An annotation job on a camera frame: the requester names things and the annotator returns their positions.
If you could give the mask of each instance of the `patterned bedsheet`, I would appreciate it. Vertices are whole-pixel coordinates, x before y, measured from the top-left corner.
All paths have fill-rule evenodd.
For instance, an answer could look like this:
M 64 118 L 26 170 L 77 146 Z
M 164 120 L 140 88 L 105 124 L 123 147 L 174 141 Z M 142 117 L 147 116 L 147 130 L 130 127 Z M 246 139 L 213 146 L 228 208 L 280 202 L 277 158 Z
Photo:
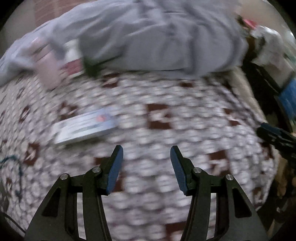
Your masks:
M 107 106 L 119 120 L 113 133 L 59 148 L 52 144 L 52 124 Z M 123 168 L 115 190 L 103 198 L 112 238 L 178 241 L 191 198 L 179 190 L 171 146 L 210 174 L 234 175 L 258 208 L 277 168 L 273 150 L 255 134 L 261 122 L 227 75 L 185 81 L 105 70 L 96 80 L 81 77 L 51 92 L 36 76 L 24 75 L 0 89 L 0 156 L 16 155 L 24 172 L 19 202 L 18 164 L 8 161 L 0 170 L 1 209 L 26 229 L 60 174 L 83 174 L 120 144 Z M 214 194 L 212 203 L 208 237 L 215 225 Z M 78 223 L 85 238 L 82 216 L 80 197 Z

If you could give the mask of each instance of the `silver pin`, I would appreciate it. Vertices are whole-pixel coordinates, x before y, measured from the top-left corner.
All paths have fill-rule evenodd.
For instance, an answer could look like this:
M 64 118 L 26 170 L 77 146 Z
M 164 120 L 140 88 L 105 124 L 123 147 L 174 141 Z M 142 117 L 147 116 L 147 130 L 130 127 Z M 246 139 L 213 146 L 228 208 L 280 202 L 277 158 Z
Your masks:
M 226 175 L 226 179 L 229 180 L 229 181 L 231 181 L 231 180 L 233 180 L 233 176 L 230 175 L 230 174 L 227 174 L 227 175 Z
M 202 170 L 199 167 L 195 167 L 195 168 L 193 168 L 193 172 L 195 172 L 195 173 L 201 173 Z
M 62 180 L 66 180 L 68 178 L 68 174 L 67 173 L 64 173 L 60 176 L 60 179 Z
M 93 169 L 92 169 L 92 172 L 94 172 L 94 173 L 98 173 L 98 172 L 100 172 L 101 171 L 101 169 L 99 168 L 99 167 L 94 167 Z

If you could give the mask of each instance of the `blue cable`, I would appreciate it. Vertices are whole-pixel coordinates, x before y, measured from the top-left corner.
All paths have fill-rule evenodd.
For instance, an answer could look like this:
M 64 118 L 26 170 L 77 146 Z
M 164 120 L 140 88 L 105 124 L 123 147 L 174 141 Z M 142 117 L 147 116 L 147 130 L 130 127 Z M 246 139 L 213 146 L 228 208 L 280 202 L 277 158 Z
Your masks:
M 22 165 L 19 159 L 15 155 L 12 155 L 12 156 L 5 157 L 2 161 L 0 161 L 0 170 L 2 169 L 5 162 L 7 162 L 8 160 L 16 161 L 19 164 L 20 190 L 19 191 L 16 190 L 15 195 L 19 198 L 19 202 L 20 202 L 22 200 L 22 176 L 23 176 Z

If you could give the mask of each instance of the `blue gripper pad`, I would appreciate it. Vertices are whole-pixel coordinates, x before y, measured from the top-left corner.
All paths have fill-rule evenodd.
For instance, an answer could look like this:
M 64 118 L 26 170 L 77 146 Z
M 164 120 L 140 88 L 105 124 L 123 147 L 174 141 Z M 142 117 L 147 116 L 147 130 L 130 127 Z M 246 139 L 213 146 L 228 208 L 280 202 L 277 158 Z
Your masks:
M 186 185 L 186 175 L 184 173 L 184 170 L 183 170 L 180 160 L 177 156 L 177 153 L 175 152 L 174 147 L 178 148 L 177 146 L 173 146 L 170 149 L 170 160 L 173 165 L 173 169 L 174 169 L 177 181 L 178 181 L 179 188 L 185 194 L 188 191 L 188 188 Z
M 119 170 L 121 168 L 121 164 L 123 161 L 123 148 L 120 145 L 118 145 L 117 147 L 118 147 L 118 152 L 117 152 L 116 157 L 114 158 L 114 162 L 113 162 L 113 164 L 110 168 L 109 174 L 108 174 L 107 187 L 106 187 L 107 195 L 109 195 L 115 187 L 116 179 L 118 177 Z

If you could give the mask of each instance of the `gray fabric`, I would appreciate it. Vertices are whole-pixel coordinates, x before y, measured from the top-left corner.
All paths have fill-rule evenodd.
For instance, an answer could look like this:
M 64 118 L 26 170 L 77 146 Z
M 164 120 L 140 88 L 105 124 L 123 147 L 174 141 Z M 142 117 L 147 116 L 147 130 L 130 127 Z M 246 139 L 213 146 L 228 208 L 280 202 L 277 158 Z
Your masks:
M 107 66 L 161 71 L 193 79 L 241 64 L 246 42 L 227 0 L 99 0 L 81 4 L 26 34 L 0 59 L 0 85 L 34 69 L 28 47 L 37 36 L 64 57 L 63 44 L 79 38 L 84 56 L 118 57 Z

